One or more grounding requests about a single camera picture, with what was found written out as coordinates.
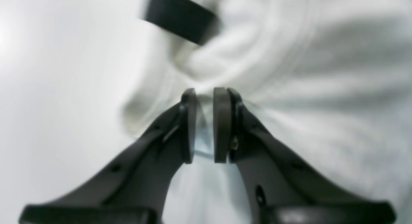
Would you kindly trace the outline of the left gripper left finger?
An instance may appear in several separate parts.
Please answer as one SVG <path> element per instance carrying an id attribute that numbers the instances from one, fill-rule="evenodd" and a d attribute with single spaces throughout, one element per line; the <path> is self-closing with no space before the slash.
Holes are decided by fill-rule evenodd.
<path id="1" fill-rule="evenodd" d="M 80 187 L 25 206 L 20 224 L 160 224 L 174 174 L 194 157 L 195 89 L 158 116 L 131 146 Z"/>

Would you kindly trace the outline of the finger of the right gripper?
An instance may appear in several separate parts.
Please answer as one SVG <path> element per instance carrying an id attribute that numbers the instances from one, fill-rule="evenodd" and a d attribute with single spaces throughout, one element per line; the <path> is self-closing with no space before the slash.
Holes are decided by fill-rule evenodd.
<path id="1" fill-rule="evenodd" d="M 215 35 L 220 23 L 215 13 L 191 0 L 149 0 L 143 20 L 197 45 Z"/>

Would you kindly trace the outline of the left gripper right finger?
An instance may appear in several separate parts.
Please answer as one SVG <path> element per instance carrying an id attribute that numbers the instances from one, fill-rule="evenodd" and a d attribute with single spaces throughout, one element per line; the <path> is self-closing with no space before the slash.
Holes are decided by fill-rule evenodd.
<path id="1" fill-rule="evenodd" d="M 254 224 L 393 224 L 387 201 L 337 186 L 284 145 L 235 89 L 213 90 L 214 161 L 238 168 Z"/>

